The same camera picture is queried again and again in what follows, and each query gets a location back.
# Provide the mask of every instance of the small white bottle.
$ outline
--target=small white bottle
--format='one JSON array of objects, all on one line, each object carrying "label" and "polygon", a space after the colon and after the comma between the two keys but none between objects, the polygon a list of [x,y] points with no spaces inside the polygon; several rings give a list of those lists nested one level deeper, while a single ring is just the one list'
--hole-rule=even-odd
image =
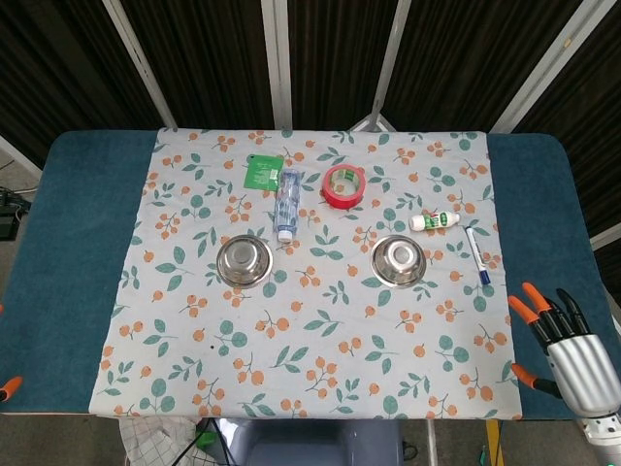
[{"label": "small white bottle", "polygon": [[431,212],[430,214],[411,217],[409,219],[409,228],[413,231],[448,228],[458,223],[459,220],[459,214],[454,214],[452,212]]}]

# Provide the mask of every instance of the plastic bottle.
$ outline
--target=plastic bottle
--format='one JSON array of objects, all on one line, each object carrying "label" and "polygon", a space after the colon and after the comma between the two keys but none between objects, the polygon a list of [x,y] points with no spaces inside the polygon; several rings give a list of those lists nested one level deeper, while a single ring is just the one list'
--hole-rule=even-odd
[{"label": "plastic bottle", "polygon": [[409,228],[414,231],[447,228],[459,222],[459,214],[452,212],[432,212],[422,216],[413,216],[409,219]]},{"label": "plastic bottle", "polygon": [[298,205],[300,204],[300,172],[291,168],[280,171],[274,229],[281,243],[291,243],[298,230]]}]

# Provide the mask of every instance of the green packet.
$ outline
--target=green packet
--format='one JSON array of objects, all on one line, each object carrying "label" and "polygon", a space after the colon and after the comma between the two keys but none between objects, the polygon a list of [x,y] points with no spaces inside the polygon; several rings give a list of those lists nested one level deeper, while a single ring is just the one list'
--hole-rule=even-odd
[{"label": "green packet", "polygon": [[283,159],[269,155],[252,154],[249,157],[248,169],[245,172],[244,187],[278,190],[278,174],[282,169]]}]

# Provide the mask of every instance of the stainless steel bowl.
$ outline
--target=stainless steel bowl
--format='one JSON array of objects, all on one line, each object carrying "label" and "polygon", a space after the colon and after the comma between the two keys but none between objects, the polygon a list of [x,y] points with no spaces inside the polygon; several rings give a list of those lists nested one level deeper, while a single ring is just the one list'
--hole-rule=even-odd
[{"label": "stainless steel bowl", "polygon": [[274,259],[264,241],[256,236],[231,238],[217,254],[217,273],[229,286],[252,288],[272,270]]},{"label": "stainless steel bowl", "polygon": [[405,288],[422,279],[427,261],[412,238],[390,235],[377,241],[371,251],[371,267],[382,283]]}]

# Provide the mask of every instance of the water bottle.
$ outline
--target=water bottle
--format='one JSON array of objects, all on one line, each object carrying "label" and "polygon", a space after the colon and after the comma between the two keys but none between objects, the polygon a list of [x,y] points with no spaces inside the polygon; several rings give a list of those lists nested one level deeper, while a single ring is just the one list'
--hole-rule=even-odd
[{"label": "water bottle", "polygon": [[280,171],[274,229],[281,243],[291,243],[298,229],[298,205],[300,204],[300,172],[292,168]]}]

